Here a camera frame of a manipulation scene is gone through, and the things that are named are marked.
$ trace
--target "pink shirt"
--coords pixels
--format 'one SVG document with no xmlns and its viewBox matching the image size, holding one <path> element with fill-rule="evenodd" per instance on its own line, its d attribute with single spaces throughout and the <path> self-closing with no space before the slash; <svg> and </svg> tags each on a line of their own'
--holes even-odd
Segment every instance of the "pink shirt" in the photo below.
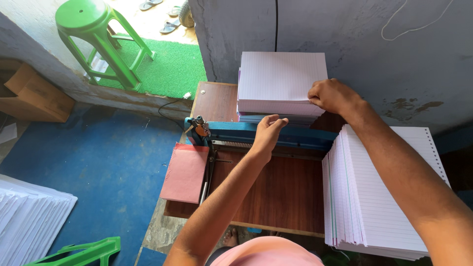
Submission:
<svg viewBox="0 0 473 266">
<path fill-rule="evenodd" d="M 282 237 L 258 237 L 220 255 L 210 266 L 324 266 L 316 255 Z"/>
</svg>

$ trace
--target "hand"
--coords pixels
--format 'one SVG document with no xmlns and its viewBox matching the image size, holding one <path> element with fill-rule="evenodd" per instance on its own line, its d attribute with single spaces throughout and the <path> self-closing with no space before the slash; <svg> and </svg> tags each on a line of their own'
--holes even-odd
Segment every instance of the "hand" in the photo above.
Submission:
<svg viewBox="0 0 473 266">
<path fill-rule="evenodd" d="M 307 98 L 323 110 L 343 117 L 364 102 L 358 93 L 337 79 L 314 82 L 307 93 Z"/>
<path fill-rule="evenodd" d="M 279 131 L 288 122 L 287 118 L 279 119 L 279 115 L 265 116 L 258 124 L 254 143 L 248 154 L 255 154 L 258 158 L 262 158 L 264 163 L 268 163 L 271 160 L 271 152 L 278 141 Z"/>
</svg>

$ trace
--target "sandal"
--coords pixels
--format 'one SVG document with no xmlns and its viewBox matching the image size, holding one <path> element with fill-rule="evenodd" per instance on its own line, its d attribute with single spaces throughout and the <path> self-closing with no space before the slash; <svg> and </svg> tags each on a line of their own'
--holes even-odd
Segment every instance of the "sandal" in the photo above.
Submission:
<svg viewBox="0 0 473 266">
<path fill-rule="evenodd" d="M 152 8 L 155 5 L 158 5 L 162 3 L 163 0 L 146 0 L 146 2 L 140 4 L 140 10 L 141 11 L 146 11 L 150 8 Z"/>
<path fill-rule="evenodd" d="M 162 34 L 169 34 L 177 29 L 181 25 L 181 22 L 176 19 L 173 23 L 166 21 L 164 23 L 164 28 L 160 29 L 159 32 Z"/>
<path fill-rule="evenodd" d="M 167 14 L 174 18 L 174 17 L 177 17 L 179 15 L 179 12 L 181 11 L 181 7 L 180 6 L 174 6 L 173 9 L 171 9 L 170 12 L 168 12 Z"/>
</svg>

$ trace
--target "blue floor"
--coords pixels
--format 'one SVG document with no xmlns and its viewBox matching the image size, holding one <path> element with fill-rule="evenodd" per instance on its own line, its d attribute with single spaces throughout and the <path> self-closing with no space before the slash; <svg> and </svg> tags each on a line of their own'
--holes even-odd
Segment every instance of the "blue floor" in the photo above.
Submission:
<svg viewBox="0 0 473 266">
<path fill-rule="evenodd" d="M 166 254 L 143 248 L 136 266 L 162 266 L 166 260 Z"/>
<path fill-rule="evenodd" d="M 48 254 L 120 236 L 111 265 L 132 266 L 180 136 L 165 118 L 76 104 L 64 124 L 32 122 L 0 173 L 79 198 Z"/>
</svg>

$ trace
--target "paper cutting machine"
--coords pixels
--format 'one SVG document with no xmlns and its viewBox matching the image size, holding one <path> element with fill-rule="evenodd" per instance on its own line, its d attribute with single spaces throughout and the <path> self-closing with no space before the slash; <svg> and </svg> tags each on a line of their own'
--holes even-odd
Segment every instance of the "paper cutting machine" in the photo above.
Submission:
<svg viewBox="0 0 473 266">
<path fill-rule="evenodd" d="M 207 122 L 203 117 L 186 117 L 187 144 L 208 146 L 210 148 L 204 181 L 202 183 L 200 204 L 208 196 L 216 152 L 247 152 L 256 136 L 257 124 L 246 122 Z M 273 156 L 322 160 L 332 147 L 338 133 L 299 128 L 283 127 Z"/>
</svg>

